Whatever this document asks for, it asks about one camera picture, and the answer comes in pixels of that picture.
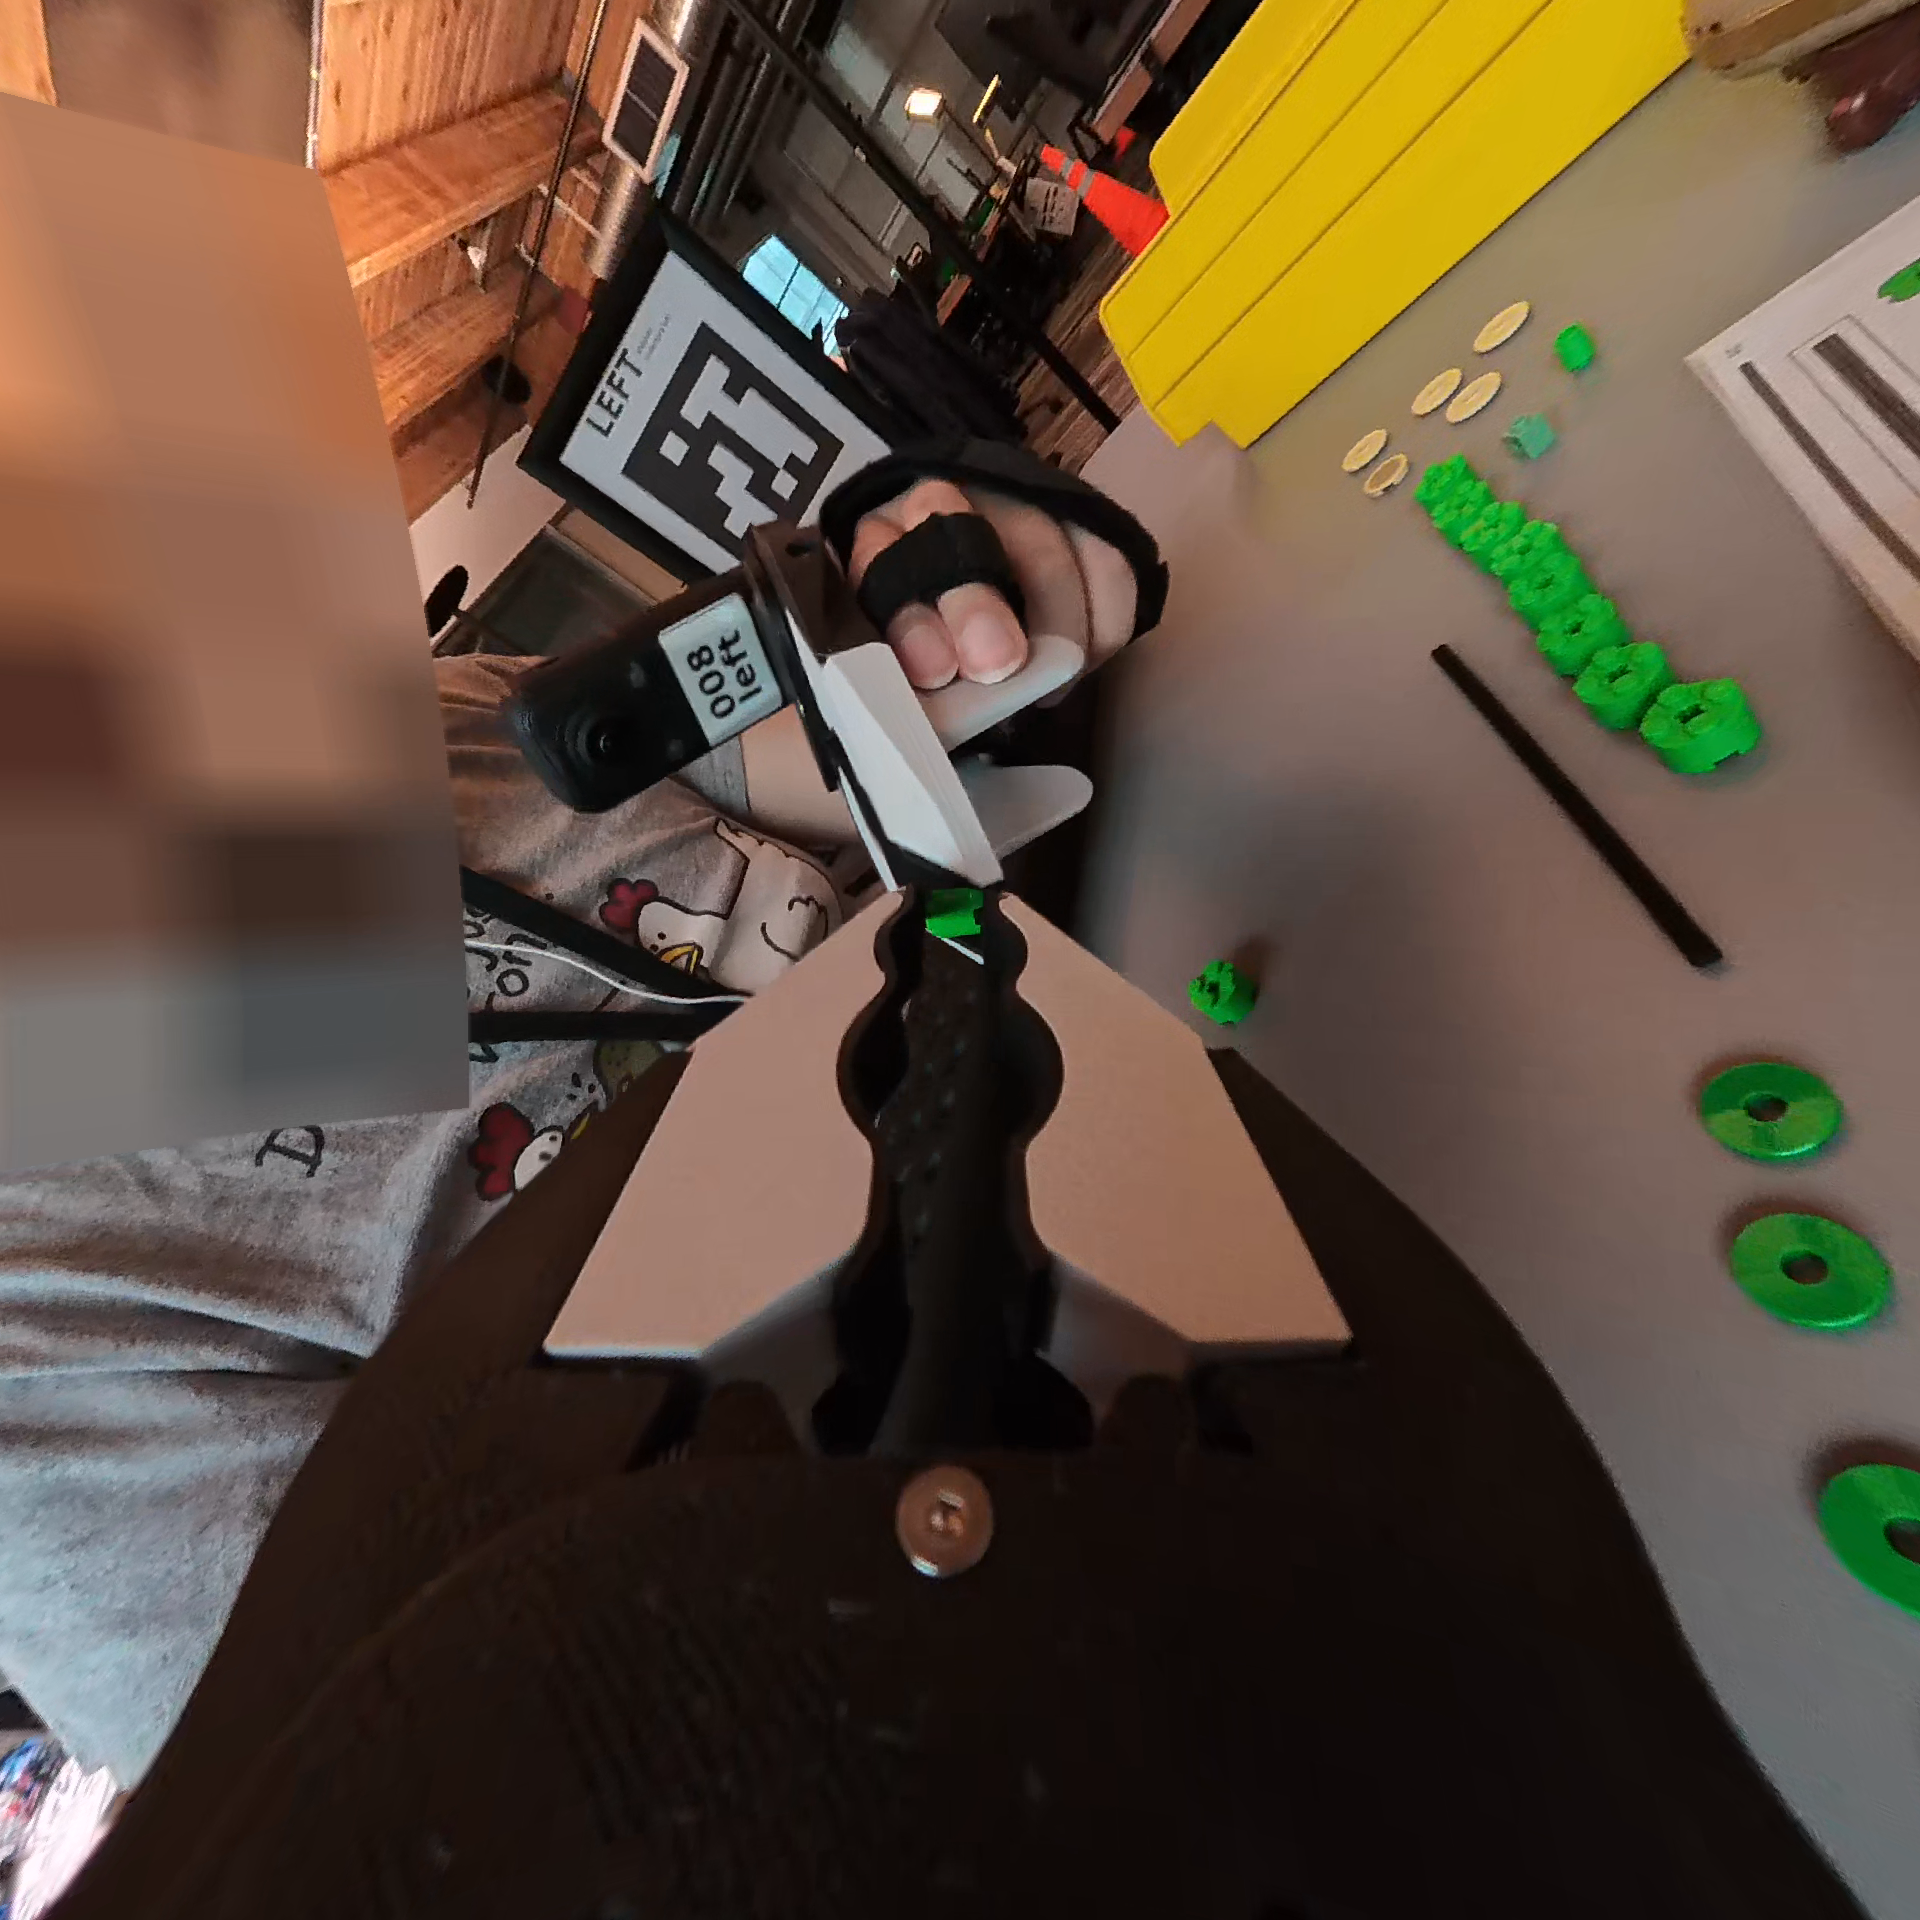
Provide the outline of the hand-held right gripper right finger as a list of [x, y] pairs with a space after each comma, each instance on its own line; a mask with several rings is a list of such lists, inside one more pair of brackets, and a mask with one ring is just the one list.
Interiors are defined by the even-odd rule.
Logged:
[[1200, 1037], [1021, 899], [997, 913], [1057, 1053], [1023, 1151], [1052, 1282], [1043, 1358], [1089, 1421], [1139, 1379], [1344, 1358], [1349, 1319]]

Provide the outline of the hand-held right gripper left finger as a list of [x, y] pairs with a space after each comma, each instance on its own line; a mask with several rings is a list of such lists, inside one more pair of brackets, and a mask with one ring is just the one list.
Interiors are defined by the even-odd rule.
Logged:
[[883, 894], [681, 1055], [653, 1135], [544, 1339], [563, 1369], [691, 1369], [773, 1391], [805, 1453], [840, 1373], [831, 1289], [868, 1218], [872, 1145], [840, 1090], [903, 894]]

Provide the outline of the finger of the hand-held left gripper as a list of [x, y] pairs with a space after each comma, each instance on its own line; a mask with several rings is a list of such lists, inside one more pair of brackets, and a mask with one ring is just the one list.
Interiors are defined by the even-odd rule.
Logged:
[[1001, 867], [916, 691], [887, 645], [819, 661], [840, 789], [887, 883], [995, 887]]
[[1089, 775], [1060, 762], [960, 762], [960, 781], [997, 862], [1068, 823], [1093, 801]]

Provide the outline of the black axle rod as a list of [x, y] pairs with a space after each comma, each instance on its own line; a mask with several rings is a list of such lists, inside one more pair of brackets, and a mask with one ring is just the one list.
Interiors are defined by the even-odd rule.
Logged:
[[1612, 822], [1591, 803], [1588, 794], [1565, 774], [1549, 750], [1509, 711], [1493, 689], [1472, 669], [1453, 645], [1441, 642], [1428, 653], [1432, 665], [1455, 689], [1455, 693], [1480, 715], [1491, 734], [1504, 745], [1515, 762], [1528, 774], [1576, 834], [1591, 849], [1600, 863], [1635, 899], [1645, 921], [1660, 938], [1696, 970], [1715, 973], [1725, 965], [1725, 951], [1692, 921], [1692, 913], [1672, 894], [1649, 863], [1627, 843]]

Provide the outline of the yellow plastic bin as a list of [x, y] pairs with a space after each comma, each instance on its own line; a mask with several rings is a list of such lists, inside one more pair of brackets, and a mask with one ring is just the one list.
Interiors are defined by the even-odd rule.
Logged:
[[1260, 3], [1099, 310], [1139, 405], [1259, 443], [1684, 59], [1679, 3]]

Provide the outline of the row of green bricks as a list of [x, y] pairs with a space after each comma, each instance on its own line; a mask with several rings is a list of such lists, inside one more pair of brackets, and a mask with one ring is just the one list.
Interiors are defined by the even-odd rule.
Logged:
[[1687, 778], [1759, 750], [1764, 731], [1744, 685], [1684, 677], [1665, 645], [1640, 635], [1600, 589], [1556, 523], [1496, 493], [1464, 455], [1425, 465], [1416, 501], [1433, 534], [1497, 583], [1535, 653], [1596, 729], [1635, 734]]

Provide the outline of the orange traffic cone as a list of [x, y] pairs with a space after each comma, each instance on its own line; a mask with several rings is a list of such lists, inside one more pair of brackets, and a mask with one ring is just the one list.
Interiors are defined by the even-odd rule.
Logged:
[[1168, 225], [1168, 207], [1160, 197], [1084, 159], [1072, 158], [1063, 179], [1089, 219], [1103, 226], [1128, 258], [1139, 258]]

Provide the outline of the open instruction booklet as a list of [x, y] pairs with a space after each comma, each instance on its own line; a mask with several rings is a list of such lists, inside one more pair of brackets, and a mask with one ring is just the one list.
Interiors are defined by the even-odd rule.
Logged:
[[1916, 203], [1687, 354], [1885, 633], [1916, 653]]

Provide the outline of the person's left hand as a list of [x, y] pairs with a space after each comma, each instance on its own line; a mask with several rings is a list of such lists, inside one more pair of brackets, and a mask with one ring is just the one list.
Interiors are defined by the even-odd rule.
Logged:
[[[903, 601], [887, 555], [929, 523], [945, 534], [960, 523], [988, 526], [1019, 601], [1011, 603], [997, 583], [975, 573], [929, 601]], [[867, 598], [867, 579], [876, 565], [887, 593]], [[1068, 641], [1088, 677], [1128, 647], [1141, 611], [1136, 567], [1111, 541], [1036, 505], [936, 474], [859, 519], [848, 550], [848, 586], [867, 598], [868, 621], [923, 693], [1000, 685], [1027, 666], [1036, 637]]]

